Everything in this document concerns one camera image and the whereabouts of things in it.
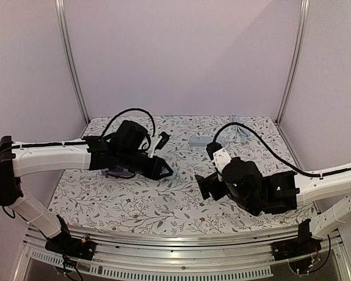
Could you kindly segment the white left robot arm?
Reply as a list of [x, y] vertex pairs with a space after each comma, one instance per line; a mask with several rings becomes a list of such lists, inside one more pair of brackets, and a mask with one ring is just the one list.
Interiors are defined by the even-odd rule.
[[116, 167], [147, 179], [162, 180], [173, 175], [166, 161], [155, 155], [169, 140], [165, 132], [152, 134], [140, 124], [124, 120], [119, 128], [98, 136], [65, 142], [13, 142], [0, 140], [0, 206], [9, 208], [36, 227], [46, 238], [46, 248], [80, 256], [95, 244], [86, 235], [73, 238], [65, 221], [20, 187], [21, 177], [53, 170], [111, 170]]

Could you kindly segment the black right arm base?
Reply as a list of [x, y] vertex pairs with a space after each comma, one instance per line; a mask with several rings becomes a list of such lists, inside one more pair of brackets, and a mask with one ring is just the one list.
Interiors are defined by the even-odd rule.
[[321, 240], [300, 236], [271, 243], [271, 253], [275, 261], [295, 258], [321, 250]]

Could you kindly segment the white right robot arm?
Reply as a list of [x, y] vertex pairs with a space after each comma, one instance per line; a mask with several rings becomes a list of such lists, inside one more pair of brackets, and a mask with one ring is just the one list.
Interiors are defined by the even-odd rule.
[[271, 244], [277, 261], [320, 251], [321, 241], [351, 219], [351, 162], [320, 172], [305, 172], [272, 149], [269, 152], [290, 170], [263, 176], [255, 162], [231, 157], [213, 138], [207, 144], [207, 153], [215, 172], [208, 177], [195, 176], [202, 198], [218, 201], [227, 196], [257, 217], [261, 213], [283, 214], [316, 200], [342, 196], [325, 212], [301, 222], [295, 238]]

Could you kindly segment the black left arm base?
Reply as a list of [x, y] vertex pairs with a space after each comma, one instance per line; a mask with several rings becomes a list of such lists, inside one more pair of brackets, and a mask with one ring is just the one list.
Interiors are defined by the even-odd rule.
[[86, 238], [74, 238], [70, 234], [60, 233], [53, 238], [47, 238], [45, 248], [48, 251], [60, 253], [74, 258], [91, 261], [97, 244]]

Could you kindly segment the purple power strip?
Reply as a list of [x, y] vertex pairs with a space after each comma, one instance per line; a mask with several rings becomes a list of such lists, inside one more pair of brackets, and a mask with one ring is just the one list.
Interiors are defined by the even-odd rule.
[[114, 177], [118, 179], [131, 179], [136, 176], [135, 172], [130, 172], [127, 169], [116, 167], [114, 169], [101, 170], [102, 174], [106, 177]]

